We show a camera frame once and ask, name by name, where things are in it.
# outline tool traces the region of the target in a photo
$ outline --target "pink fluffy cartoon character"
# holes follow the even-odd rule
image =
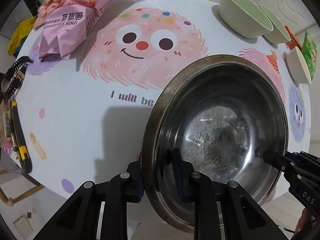
[[[200,31],[184,17],[154,8],[129,9],[98,31],[83,68],[106,82],[164,89],[206,51]]]
[[[240,57],[251,61],[261,68],[274,83],[282,98],[282,101],[285,102],[284,87],[281,81],[281,75],[277,63],[278,57],[276,53],[271,51],[271,55],[266,55],[265,53],[262,54],[256,49],[248,48],[240,51]]]

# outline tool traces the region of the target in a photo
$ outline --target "white bowl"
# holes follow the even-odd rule
[[[273,31],[268,16],[251,0],[221,0],[219,13],[232,29],[246,38]]]
[[[307,62],[297,46],[289,52],[286,61],[290,74],[296,83],[311,84]]]
[[[265,34],[264,37],[272,44],[280,44],[290,41],[290,35],[279,18],[265,5],[260,4],[259,7],[269,17],[273,24],[273,31]]]

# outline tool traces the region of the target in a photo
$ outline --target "orange box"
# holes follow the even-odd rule
[[[292,33],[292,31],[290,30],[290,28],[288,26],[285,26],[285,28],[287,29],[291,41],[287,41],[285,44],[287,44],[287,46],[289,47],[289,49],[293,49],[295,46],[297,46],[300,50],[301,50],[301,46],[296,38],[296,36],[294,36],[294,34]]]

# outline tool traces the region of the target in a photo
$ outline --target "pink snack bag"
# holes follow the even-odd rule
[[[64,0],[48,17],[39,58],[60,54],[69,59],[113,0]]]

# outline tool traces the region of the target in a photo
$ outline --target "cartoon nose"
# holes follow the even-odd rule
[[[145,41],[139,41],[137,44],[136,44],[136,48],[138,50],[145,50],[149,47],[149,44]]]

